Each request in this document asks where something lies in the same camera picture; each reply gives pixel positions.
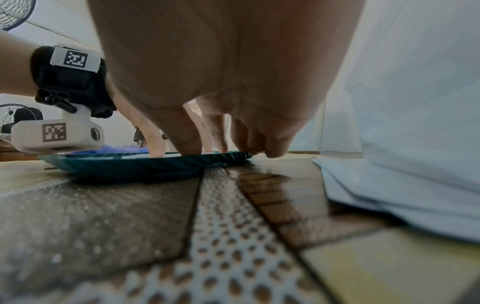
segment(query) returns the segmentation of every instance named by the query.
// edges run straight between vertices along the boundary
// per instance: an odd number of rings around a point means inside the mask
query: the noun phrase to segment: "teal plate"
[[[249,152],[230,152],[189,156],[167,153],[165,158],[149,158],[147,153],[44,155],[39,158],[75,175],[125,180],[193,172],[219,163],[238,164],[251,157]]]

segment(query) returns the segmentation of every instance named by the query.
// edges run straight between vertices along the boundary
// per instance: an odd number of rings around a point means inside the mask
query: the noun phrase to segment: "white wall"
[[[350,94],[344,91],[344,87],[370,31],[387,1],[389,0],[367,0],[365,4],[345,60],[326,97],[320,152],[362,150],[352,100]]]
[[[50,0],[37,1],[37,7],[29,22],[40,25],[24,23],[11,31],[12,34],[35,42],[39,45],[55,45],[58,43],[73,44],[100,51],[97,35],[93,30],[91,20],[81,14],[75,13]],[[44,119],[59,119],[61,111],[55,107],[44,106],[35,102],[33,98],[13,95],[0,95],[0,104],[20,103],[39,108]],[[7,113],[6,108],[0,108],[0,119]],[[131,145],[134,129],[131,123],[118,112],[108,119],[92,118],[92,121],[102,126],[105,132],[105,143],[112,146]]]

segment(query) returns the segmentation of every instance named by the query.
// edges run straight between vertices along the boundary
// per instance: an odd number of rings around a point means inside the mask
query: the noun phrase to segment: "electric fan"
[[[0,0],[0,30],[9,31],[27,20],[36,0]]]

